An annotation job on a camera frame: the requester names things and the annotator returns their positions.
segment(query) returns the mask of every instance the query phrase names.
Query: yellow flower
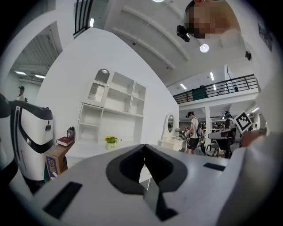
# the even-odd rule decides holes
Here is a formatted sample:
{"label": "yellow flower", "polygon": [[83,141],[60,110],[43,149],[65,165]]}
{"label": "yellow flower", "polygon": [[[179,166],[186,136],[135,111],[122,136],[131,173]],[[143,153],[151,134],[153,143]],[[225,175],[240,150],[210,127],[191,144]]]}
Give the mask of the yellow flower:
{"label": "yellow flower", "polygon": [[118,139],[118,137],[115,137],[115,136],[106,136],[105,141],[107,142],[107,140],[110,139],[110,138]]}

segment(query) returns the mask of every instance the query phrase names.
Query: white robot body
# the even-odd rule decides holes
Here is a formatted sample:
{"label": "white robot body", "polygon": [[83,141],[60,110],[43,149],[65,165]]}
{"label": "white robot body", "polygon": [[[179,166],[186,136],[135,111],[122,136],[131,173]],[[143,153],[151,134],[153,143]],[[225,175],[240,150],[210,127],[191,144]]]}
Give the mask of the white robot body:
{"label": "white robot body", "polygon": [[14,111],[12,137],[19,168],[26,180],[43,182],[45,153],[53,146],[52,113],[25,102],[10,102],[10,106]]}
{"label": "white robot body", "polygon": [[[22,109],[20,116],[17,128],[19,153],[17,152],[16,155],[19,168],[27,179],[42,181],[44,180],[45,152],[52,147],[46,144],[53,138],[51,126],[53,120],[37,118],[25,109]],[[49,125],[51,129],[46,130],[46,126]]]}
{"label": "white robot body", "polygon": [[16,163],[10,128],[10,108],[7,99],[0,94],[0,109],[6,110],[6,115],[0,115],[0,171],[4,185],[8,185],[15,195],[24,196],[30,200],[31,191]]}

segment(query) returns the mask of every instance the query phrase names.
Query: ceiling light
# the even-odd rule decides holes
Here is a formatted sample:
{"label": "ceiling light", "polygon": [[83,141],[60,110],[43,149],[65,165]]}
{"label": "ceiling light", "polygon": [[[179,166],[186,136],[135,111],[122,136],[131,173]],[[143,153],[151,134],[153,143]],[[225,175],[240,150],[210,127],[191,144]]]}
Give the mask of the ceiling light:
{"label": "ceiling light", "polygon": [[93,27],[93,23],[94,23],[94,19],[93,19],[93,18],[91,18],[91,19],[90,19],[89,26],[92,26],[92,27]]}
{"label": "ceiling light", "polygon": [[108,70],[102,69],[101,70],[104,74],[108,74]]}
{"label": "ceiling light", "polygon": [[203,53],[206,53],[209,50],[208,44],[202,44],[199,48],[199,50]]}
{"label": "ceiling light", "polygon": [[259,108],[256,108],[256,109],[254,109],[253,111],[252,111],[252,113],[254,113],[255,111],[257,111]]}
{"label": "ceiling light", "polygon": [[184,88],[184,90],[186,90],[187,88],[183,85],[183,84],[181,84],[181,86]]}
{"label": "ceiling light", "polygon": [[210,76],[211,76],[212,81],[214,81],[214,76],[212,72],[210,73]]}
{"label": "ceiling light", "polygon": [[38,78],[41,78],[41,79],[45,79],[45,76],[43,76],[43,75],[35,75],[36,77],[38,77]]}
{"label": "ceiling light", "polygon": [[26,75],[26,73],[25,72],[16,72],[17,74],[19,74],[19,75]]}

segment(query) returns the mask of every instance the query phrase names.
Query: balcony railing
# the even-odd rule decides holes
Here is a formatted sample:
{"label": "balcony railing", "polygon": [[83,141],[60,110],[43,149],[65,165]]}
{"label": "balcony railing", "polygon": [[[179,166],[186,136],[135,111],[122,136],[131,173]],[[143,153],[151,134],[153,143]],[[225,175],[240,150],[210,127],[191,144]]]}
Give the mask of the balcony railing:
{"label": "balcony railing", "polygon": [[235,79],[225,80],[208,86],[200,86],[200,88],[192,89],[181,94],[174,95],[174,99],[178,104],[190,101],[200,100],[204,98],[241,92],[257,88],[257,81],[254,75],[247,75]]}
{"label": "balcony railing", "polygon": [[75,33],[74,36],[83,33],[89,28],[89,14],[93,0],[77,0],[75,11]]}

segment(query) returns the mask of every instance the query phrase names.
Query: red book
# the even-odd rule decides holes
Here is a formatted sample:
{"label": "red book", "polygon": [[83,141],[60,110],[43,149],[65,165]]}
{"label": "red book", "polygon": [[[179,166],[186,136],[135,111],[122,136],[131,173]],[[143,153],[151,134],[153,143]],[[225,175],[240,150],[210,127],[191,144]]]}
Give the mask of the red book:
{"label": "red book", "polygon": [[64,136],[64,137],[58,139],[56,142],[60,145],[68,146],[69,144],[71,144],[73,142],[73,140]]}

